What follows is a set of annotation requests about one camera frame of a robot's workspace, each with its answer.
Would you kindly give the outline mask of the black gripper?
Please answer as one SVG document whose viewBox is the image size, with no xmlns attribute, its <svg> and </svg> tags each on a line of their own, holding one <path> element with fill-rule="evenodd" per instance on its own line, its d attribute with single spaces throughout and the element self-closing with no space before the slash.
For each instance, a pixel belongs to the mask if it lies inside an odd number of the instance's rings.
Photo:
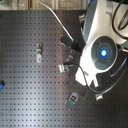
<svg viewBox="0 0 128 128">
<path fill-rule="evenodd" d="M 69 37 L 64 36 L 64 35 L 61 36 L 61 43 L 66 45 L 67 47 L 69 47 L 71 49 L 66 62 L 73 60 L 73 58 L 75 56 L 75 51 L 77 53 L 81 54 L 82 50 L 84 48 L 84 46 L 82 44 L 80 44 L 76 41 L 73 41 Z M 69 71 L 70 67 L 73 67 L 73 64 L 67 65 L 67 64 L 62 63 L 58 66 L 59 72 L 60 73 L 67 72 L 67 71 Z"/>
</svg>

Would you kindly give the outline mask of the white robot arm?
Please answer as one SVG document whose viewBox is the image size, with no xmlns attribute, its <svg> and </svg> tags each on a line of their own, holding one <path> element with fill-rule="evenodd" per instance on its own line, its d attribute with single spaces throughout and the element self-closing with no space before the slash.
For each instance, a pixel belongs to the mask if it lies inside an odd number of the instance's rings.
<svg viewBox="0 0 128 128">
<path fill-rule="evenodd" d="M 62 36 L 61 42 L 80 54 L 75 80 L 85 86 L 98 84 L 96 75 L 107 72 L 117 59 L 117 46 L 126 46 L 128 5 L 108 0 L 94 0 L 83 16 L 81 33 L 84 44 Z"/>
</svg>

